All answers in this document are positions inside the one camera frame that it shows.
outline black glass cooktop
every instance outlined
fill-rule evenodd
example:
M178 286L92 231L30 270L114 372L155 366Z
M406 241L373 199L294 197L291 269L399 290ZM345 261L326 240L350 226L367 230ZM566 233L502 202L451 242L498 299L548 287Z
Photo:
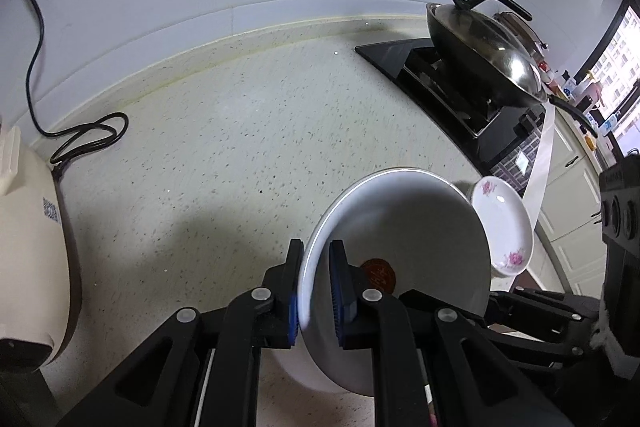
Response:
M544 120L542 104L496 107L481 94L469 92L440 60L431 39L381 42L355 50L407 93L480 173L504 177L505 172L514 188L524 191L537 150L529 145L540 136Z

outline white bowl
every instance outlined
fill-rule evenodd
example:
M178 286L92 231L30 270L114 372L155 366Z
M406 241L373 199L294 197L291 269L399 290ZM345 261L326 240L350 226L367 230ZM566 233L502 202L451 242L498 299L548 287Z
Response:
M533 230L522 198L507 182L495 176L482 178L470 191L486 238L491 266L501 277L524 272L533 251Z
M306 244L298 281L304 340L300 344L341 388L373 395L369 350L345 351L335 336L327 263L328 245L334 239L344 241L354 266L372 258L387 260L396 273L394 295L415 288L484 314L491 280L489 247L478 214L464 194L421 169L370 174L351 185L324 213ZM284 356L285 351L278 354L280 360ZM303 364L282 365L304 385L327 389L326 381L310 381L313 371Z

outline wok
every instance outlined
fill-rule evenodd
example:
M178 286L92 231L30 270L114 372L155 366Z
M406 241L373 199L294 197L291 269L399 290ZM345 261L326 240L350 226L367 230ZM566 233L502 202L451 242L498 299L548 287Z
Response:
M598 137L591 123L573 105L547 94L538 65L521 42L498 21L473 10L485 0L453 0L454 4L427 4L431 40L459 89L492 100L498 107L531 107L547 100L566 111ZM523 19L531 14L513 0L497 0Z

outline cabinet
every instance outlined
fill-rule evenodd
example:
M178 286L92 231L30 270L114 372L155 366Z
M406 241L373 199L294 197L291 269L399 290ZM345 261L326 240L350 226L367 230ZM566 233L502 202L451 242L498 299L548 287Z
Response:
M551 242L574 293L600 297L604 281L607 245L602 225L593 217L578 229Z
M549 176L546 179L546 183L549 184L559 178L584 158L585 155L582 145L557 111L556 121L554 122L554 143L551 149Z
M598 178L583 157L546 186L538 221L549 241L591 222L600 210Z

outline metal rivet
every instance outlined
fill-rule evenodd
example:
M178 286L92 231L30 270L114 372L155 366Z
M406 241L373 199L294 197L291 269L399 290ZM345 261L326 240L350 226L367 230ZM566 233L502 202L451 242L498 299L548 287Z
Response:
M378 302L382 299L382 292L380 290L376 290L375 288L369 288L368 290L364 290L362 292L362 298L369 302Z
M438 310L438 318L443 322L453 322L458 318L458 314L451 308Z
M196 312L192 308L182 308L175 314L175 318L178 322L187 323L196 318Z
M251 296L257 301L266 301L271 297L271 290L268 288L256 288L251 292Z

